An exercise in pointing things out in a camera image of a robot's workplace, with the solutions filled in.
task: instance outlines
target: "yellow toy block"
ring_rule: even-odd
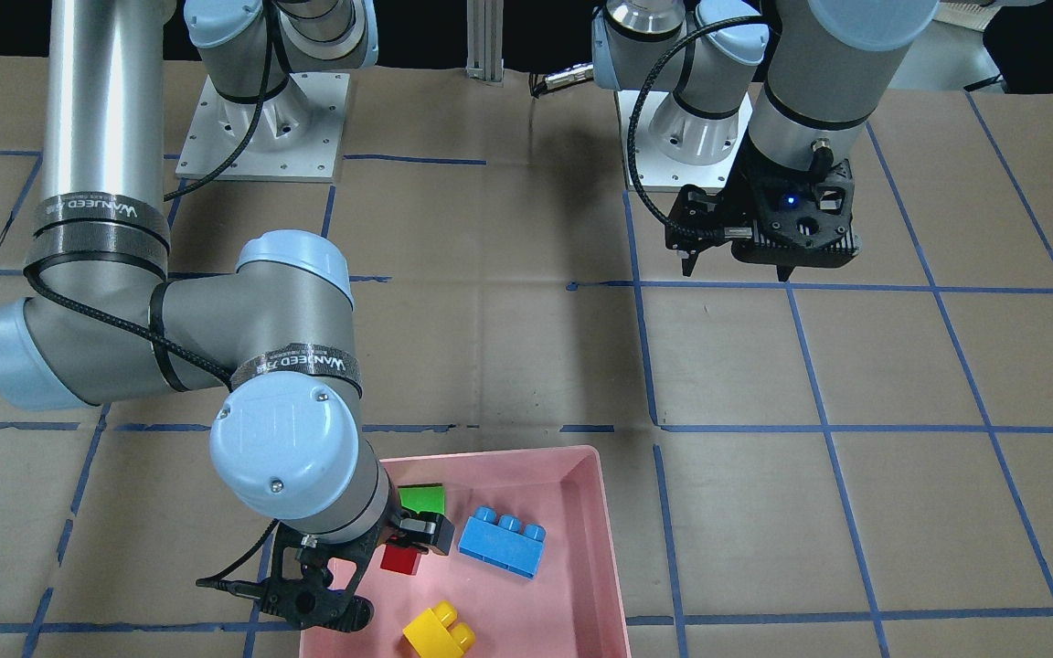
[[[469,624],[455,625],[455,621],[457,609],[442,600],[410,621],[405,639],[421,658],[461,658],[474,645],[476,637]]]

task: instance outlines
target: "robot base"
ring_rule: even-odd
[[[331,183],[339,163],[339,142],[347,112],[350,76],[343,73],[296,74],[294,82],[309,97],[313,121],[301,139],[281,149],[255,149],[254,141],[218,180],[279,180],[290,183]],[[190,134],[177,163],[178,178],[198,179],[222,163],[238,145],[220,120],[221,97],[210,79],[197,100]]]
[[[615,103],[620,118],[620,145],[628,147],[628,117],[632,116],[632,109],[636,105],[636,92],[619,92],[615,96]],[[738,108],[738,136],[734,141],[734,147],[718,163],[711,165],[690,165],[674,161],[656,147],[655,138],[648,131],[648,125],[652,123],[656,108],[660,106],[664,97],[669,96],[663,92],[652,92],[644,99],[644,107],[640,112],[640,125],[636,128],[636,171],[639,172],[644,191],[648,192],[678,192],[682,184],[696,184],[702,191],[718,192],[726,186],[726,182],[734,167],[735,158],[738,155],[738,144],[742,142],[747,124],[750,123],[750,114],[753,112],[750,104],[750,96],[742,99],[742,106]],[[628,161],[628,153],[623,154],[623,162]],[[628,179],[625,171],[628,190],[632,190],[632,180]]]

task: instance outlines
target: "beige table surface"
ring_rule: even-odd
[[[171,188],[204,71],[164,72]],[[45,79],[0,59],[0,304]],[[865,254],[789,286],[722,250],[681,278],[601,88],[377,67],[343,154],[334,186],[166,205],[172,270],[335,241],[381,457],[596,446],[633,655],[1053,657],[1053,97],[889,92],[853,155]],[[222,397],[0,399],[0,655],[296,655],[193,586],[264,524],[210,465]]]

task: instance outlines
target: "red toy block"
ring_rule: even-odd
[[[388,544],[384,546],[384,556],[380,558],[380,567],[389,572],[415,576],[420,562],[421,551],[417,551],[413,546],[401,549],[398,545]]]

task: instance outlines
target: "green toy block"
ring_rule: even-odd
[[[400,504],[413,512],[446,513],[446,488],[443,484],[410,484],[398,487]]]

